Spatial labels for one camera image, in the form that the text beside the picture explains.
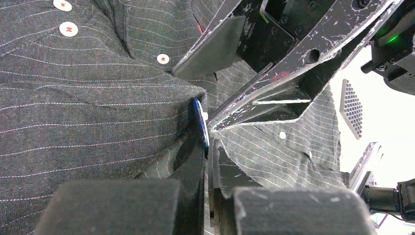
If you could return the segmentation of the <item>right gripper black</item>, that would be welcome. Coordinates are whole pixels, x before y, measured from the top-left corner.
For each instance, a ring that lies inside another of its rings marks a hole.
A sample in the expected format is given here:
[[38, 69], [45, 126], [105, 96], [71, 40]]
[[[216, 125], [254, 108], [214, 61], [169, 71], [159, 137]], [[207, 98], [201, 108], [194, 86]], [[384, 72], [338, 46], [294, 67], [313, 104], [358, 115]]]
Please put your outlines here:
[[222, 0], [206, 33], [174, 67], [192, 80], [244, 61], [256, 75], [210, 118], [219, 132], [289, 122], [345, 68], [400, 0]]

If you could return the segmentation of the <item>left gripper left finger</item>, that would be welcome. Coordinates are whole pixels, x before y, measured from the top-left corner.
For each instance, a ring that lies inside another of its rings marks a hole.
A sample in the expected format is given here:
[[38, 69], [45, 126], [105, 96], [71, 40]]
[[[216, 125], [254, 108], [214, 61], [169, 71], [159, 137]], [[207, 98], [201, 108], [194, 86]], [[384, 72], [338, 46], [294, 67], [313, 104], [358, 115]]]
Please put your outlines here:
[[205, 151], [201, 143], [166, 179], [142, 179], [141, 235], [201, 235], [204, 226]]

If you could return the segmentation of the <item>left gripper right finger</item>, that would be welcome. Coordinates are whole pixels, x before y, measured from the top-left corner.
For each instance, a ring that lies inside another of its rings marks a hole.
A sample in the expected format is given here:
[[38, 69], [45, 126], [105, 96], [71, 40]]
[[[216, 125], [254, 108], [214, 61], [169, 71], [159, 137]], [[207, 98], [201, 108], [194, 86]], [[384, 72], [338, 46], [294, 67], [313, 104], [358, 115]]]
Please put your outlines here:
[[216, 235], [235, 235], [233, 190], [235, 187], [259, 187], [230, 159], [221, 140], [212, 139], [209, 147], [209, 217]]

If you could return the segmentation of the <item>black pinstriped shirt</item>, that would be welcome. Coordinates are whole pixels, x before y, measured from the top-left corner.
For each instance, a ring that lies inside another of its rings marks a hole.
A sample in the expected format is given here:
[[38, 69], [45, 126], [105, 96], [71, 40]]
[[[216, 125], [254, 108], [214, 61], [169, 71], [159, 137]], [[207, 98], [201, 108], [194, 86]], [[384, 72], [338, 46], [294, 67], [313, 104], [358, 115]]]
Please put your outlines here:
[[34, 234], [66, 181], [166, 178], [187, 160], [193, 98], [213, 113], [255, 74], [171, 75], [221, 5], [1, 1], [1, 234]]

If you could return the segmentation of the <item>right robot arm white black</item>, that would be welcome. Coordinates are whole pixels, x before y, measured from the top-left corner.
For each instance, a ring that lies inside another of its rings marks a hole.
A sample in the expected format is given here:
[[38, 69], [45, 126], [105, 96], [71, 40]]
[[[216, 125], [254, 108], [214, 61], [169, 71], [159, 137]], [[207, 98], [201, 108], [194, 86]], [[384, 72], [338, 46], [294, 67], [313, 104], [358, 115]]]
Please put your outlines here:
[[226, 0], [173, 75], [192, 79], [245, 62], [254, 77], [209, 117], [208, 130], [285, 123], [366, 45], [372, 59], [362, 70], [404, 92], [414, 73], [414, 1]]

